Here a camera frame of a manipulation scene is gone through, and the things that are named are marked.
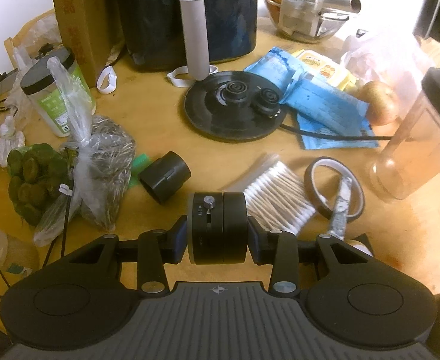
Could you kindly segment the black round puck device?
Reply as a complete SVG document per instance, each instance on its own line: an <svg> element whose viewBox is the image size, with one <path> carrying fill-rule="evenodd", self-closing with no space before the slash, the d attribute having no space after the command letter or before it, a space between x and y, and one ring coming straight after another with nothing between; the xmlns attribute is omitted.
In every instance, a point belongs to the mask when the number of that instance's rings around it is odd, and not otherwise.
<svg viewBox="0 0 440 360"><path fill-rule="evenodd" d="M248 216L244 194L192 194L188 199L187 229L191 263L243 263L248 243Z"/></svg>

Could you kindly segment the yellow bear shaped pouch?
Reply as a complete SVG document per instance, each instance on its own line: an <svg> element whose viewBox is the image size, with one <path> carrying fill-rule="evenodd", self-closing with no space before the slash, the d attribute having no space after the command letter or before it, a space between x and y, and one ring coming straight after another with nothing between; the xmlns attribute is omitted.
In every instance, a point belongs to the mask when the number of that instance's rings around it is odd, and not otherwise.
<svg viewBox="0 0 440 360"><path fill-rule="evenodd" d="M361 252L363 252L364 254L367 254L370 257L374 257L373 253L371 252L371 250L362 242L358 241L358 240L346 240L346 243L348 245L350 245L351 247L360 250Z"/></svg>

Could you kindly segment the bag of cotton swabs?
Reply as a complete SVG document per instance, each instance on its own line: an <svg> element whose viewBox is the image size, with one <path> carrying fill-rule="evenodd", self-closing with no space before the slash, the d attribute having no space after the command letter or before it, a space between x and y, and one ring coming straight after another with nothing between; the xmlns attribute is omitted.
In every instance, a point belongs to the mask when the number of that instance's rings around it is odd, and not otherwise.
<svg viewBox="0 0 440 360"><path fill-rule="evenodd" d="M223 190L244 194L248 215L268 232L280 230L298 236L316 213L303 181L277 154L262 155Z"/></svg>

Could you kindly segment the black short cylinder tube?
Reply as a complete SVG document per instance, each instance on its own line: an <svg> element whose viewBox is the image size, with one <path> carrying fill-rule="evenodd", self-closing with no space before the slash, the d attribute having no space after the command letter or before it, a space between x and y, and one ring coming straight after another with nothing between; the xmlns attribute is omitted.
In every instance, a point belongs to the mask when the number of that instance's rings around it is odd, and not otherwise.
<svg viewBox="0 0 440 360"><path fill-rule="evenodd" d="M164 204L191 176L188 164L169 151L142 170L138 180L157 203Z"/></svg>

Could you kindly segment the clear bag of dark seeds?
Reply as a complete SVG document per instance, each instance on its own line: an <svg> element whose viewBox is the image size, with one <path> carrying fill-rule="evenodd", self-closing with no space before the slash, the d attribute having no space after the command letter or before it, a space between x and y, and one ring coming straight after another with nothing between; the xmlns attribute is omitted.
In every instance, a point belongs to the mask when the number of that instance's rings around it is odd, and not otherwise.
<svg viewBox="0 0 440 360"><path fill-rule="evenodd" d="M76 213L108 232L115 230L120 204L131 179L135 140L112 119L92 114L90 96L81 80L72 77L60 59L51 57L47 68L66 105L70 138L62 145L72 167L73 192L60 197L43 214L33 241L45 246L59 236L64 222Z"/></svg>

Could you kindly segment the bag of green balls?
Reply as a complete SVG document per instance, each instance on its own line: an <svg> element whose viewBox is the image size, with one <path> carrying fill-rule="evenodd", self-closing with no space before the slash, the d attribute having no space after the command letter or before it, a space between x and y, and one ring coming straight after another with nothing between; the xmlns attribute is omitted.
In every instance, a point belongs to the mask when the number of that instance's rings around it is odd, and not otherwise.
<svg viewBox="0 0 440 360"><path fill-rule="evenodd" d="M13 208L29 225L36 226L60 197L60 185L72 185L66 151L56 151L48 143L10 150L9 197Z"/></svg>

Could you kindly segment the potato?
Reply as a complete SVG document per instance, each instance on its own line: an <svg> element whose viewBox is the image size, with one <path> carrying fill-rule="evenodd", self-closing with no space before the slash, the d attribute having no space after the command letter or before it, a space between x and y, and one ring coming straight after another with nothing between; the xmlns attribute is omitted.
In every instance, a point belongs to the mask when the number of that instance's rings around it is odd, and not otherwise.
<svg viewBox="0 0 440 360"><path fill-rule="evenodd" d="M374 80L357 91L357 98L369 104L366 118L375 126L391 124L399 115L399 98L387 84Z"/></svg>

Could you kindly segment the shaker bottle with grey lid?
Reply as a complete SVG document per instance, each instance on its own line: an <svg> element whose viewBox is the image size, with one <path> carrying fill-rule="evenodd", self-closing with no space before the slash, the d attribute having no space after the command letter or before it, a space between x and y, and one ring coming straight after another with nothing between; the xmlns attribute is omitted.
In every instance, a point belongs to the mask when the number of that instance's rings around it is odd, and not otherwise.
<svg viewBox="0 0 440 360"><path fill-rule="evenodd" d="M440 173L440 68L422 79L417 100L379 154L370 179L383 200L403 200Z"/></svg>

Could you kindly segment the yellow snack packet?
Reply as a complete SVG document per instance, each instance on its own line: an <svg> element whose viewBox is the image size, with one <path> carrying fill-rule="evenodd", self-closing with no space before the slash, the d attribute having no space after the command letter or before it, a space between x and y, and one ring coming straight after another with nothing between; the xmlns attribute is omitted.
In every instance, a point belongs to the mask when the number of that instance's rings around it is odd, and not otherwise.
<svg viewBox="0 0 440 360"><path fill-rule="evenodd" d="M325 55L311 49L298 49L292 56L302 63L307 72L325 80L331 86L350 94L359 88L357 77Z"/></svg>

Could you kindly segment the green label jar black lid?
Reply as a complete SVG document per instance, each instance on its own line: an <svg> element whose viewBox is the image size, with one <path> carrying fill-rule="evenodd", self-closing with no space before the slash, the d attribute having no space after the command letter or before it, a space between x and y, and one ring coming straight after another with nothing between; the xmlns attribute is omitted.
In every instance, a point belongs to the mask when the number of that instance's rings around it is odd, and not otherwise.
<svg viewBox="0 0 440 360"><path fill-rule="evenodd" d="M65 104L50 70L47 68L47 62L50 57L58 57L67 72L86 88L90 96L90 109L92 114L94 114L97 108L96 100L88 88L83 73L75 60L73 51L69 48L60 47L41 57L32 67L27 69L27 73L21 79L20 87L31 101L35 110L52 129L52 132L57 137L68 137L70 129Z"/></svg>

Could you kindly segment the clear plastic bag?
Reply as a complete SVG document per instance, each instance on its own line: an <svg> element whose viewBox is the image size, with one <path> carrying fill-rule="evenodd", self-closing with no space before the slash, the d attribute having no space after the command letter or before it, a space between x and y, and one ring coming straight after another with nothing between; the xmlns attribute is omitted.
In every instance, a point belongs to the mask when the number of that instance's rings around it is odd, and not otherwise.
<svg viewBox="0 0 440 360"><path fill-rule="evenodd" d="M407 33L368 32L348 36L343 42L340 64L362 85L377 80L391 87L399 98L403 118L422 91L422 79L435 63Z"/></svg>

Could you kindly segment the glass bowl with packets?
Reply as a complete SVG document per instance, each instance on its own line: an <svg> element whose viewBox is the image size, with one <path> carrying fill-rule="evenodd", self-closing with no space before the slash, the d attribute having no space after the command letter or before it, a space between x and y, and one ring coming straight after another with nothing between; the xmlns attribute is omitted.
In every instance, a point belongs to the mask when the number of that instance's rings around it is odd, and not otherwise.
<svg viewBox="0 0 440 360"><path fill-rule="evenodd" d="M275 28L287 38L319 43L361 11L360 0L264 0Z"/></svg>

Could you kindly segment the black air fryer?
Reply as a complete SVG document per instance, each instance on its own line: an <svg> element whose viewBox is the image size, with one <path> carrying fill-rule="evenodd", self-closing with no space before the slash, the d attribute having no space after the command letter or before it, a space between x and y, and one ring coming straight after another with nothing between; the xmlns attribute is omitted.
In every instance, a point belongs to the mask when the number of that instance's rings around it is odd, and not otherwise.
<svg viewBox="0 0 440 360"><path fill-rule="evenodd" d="M126 49L143 72L185 66L203 80L211 63L257 43L257 0L117 0Z"/></svg>

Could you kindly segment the brown cardboard box upright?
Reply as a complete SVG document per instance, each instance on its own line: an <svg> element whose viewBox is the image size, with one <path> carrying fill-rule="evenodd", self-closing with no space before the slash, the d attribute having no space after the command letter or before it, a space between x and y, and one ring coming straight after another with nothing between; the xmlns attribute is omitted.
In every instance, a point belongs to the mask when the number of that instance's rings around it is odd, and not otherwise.
<svg viewBox="0 0 440 360"><path fill-rule="evenodd" d="M124 44L116 0L53 0L61 40L88 86L94 87L113 49Z"/></svg>

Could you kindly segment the black kettle base plate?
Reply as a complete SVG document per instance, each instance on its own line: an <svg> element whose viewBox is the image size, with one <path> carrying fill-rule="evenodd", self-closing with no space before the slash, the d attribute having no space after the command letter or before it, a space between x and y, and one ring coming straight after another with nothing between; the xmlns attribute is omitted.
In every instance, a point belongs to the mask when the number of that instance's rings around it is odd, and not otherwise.
<svg viewBox="0 0 440 360"><path fill-rule="evenodd" d="M250 72L216 72L197 81L183 101L185 116L201 135L216 141L255 141L283 123L281 90Z"/></svg>

